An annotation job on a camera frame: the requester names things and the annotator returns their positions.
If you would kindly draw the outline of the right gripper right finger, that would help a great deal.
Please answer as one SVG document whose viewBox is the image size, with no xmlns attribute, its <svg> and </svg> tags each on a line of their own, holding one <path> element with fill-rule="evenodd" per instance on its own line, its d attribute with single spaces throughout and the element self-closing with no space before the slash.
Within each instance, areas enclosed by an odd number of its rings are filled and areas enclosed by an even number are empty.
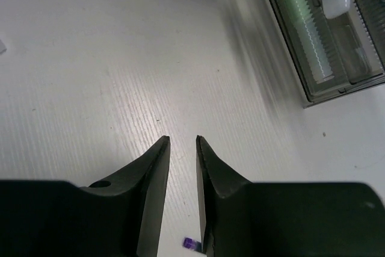
<svg viewBox="0 0 385 257">
<path fill-rule="evenodd" d="M 361 182 L 251 182 L 196 138 L 207 256 L 383 256 L 384 205 Z"/>
</svg>

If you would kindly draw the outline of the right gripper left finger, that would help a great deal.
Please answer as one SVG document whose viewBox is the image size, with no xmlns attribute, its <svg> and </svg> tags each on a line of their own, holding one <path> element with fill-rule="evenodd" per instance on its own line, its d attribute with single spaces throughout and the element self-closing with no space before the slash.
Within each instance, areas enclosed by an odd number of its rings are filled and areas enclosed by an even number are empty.
<svg viewBox="0 0 385 257">
<path fill-rule="evenodd" d="M 170 139 L 87 187 L 1 181 L 2 256 L 156 256 Z"/>
</svg>

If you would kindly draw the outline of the purple pen refill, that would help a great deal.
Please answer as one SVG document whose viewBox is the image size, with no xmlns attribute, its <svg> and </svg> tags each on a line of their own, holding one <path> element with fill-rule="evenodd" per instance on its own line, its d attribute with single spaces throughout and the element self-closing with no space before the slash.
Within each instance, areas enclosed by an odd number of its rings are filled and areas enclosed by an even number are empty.
<svg viewBox="0 0 385 257">
<path fill-rule="evenodd" d="M 202 253 L 202 243 L 189 237 L 185 237 L 183 239 L 182 247 L 188 250 Z"/>
</svg>

